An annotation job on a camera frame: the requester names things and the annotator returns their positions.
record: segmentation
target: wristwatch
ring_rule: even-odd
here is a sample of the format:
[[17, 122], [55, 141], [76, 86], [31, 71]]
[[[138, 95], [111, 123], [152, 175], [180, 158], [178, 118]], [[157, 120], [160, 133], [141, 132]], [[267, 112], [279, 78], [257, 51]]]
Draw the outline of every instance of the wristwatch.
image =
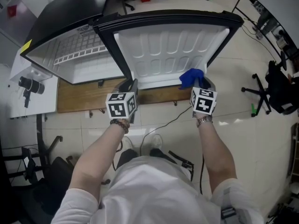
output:
[[207, 115], [207, 116], [204, 116], [204, 117], [201, 117], [200, 119], [198, 119], [197, 123], [196, 123], [197, 128], [201, 124], [206, 123], [206, 122], [211, 122], [212, 123], [212, 116], [211, 115]]

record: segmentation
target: white shelf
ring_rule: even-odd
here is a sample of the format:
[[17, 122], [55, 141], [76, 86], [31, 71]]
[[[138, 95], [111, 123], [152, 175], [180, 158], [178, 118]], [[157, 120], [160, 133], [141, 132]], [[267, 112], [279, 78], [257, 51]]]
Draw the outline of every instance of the white shelf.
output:
[[108, 52], [106, 46], [95, 32], [89, 32], [85, 36], [72, 35], [59, 43], [54, 60], [54, 66], [64, 62]]

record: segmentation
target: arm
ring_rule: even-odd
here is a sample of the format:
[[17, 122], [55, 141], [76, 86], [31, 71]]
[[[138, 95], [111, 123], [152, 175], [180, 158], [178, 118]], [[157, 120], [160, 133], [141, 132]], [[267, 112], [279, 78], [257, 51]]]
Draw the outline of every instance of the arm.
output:
[[121, 126], [110, 125], [79, 158], [71, 177], [69, 189], [85, 190], [99, 201], [102, 179], [113, 161], [124, 134], [125, 131]]
[[[204, 116], [202, 113], [196, 113], [197, 119]], [[213, 192], [223, 181], [237, 178], [235, 163], [231, 152], [222, 142], [211, 122], [199, 126], [199, 135]]]

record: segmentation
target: wooden board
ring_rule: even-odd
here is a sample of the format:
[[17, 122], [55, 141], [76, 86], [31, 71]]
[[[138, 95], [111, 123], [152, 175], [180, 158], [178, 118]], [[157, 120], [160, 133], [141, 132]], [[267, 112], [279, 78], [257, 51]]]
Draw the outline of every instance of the wooden board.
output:
[[[121, 79], [106, 80], [98, 88], [98, 82], [71, 85], [63, 80], [59, 81], [57, 112], [77, 112], [106, 108], [106, 96], [114, 87], [123, 81]], [[141, 105], [179, 101], [190, 99], [191, 88], [179, 90], [180, 85], [154, 88], [138, 91], [138, 102]]]

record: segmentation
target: sticker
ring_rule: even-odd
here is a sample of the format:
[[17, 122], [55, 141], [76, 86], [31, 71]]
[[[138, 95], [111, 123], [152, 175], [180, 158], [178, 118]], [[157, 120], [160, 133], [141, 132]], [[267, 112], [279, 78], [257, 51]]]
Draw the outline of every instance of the sticker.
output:
[[29, 163], [29, 158], [28, 157], [24, 158], [24, 163], [25, 163], [25, 166], [28, 168], [28, 163]]
[[24, 46], [22, 46], [21, 53], [22, 53], [23, 51], [25, 51], [25, 50], [28, 49], [28, 47], [30, 46], [31, 41], [32, 41], [32, 39], [31, 39], [29, 42], [27, 42]]

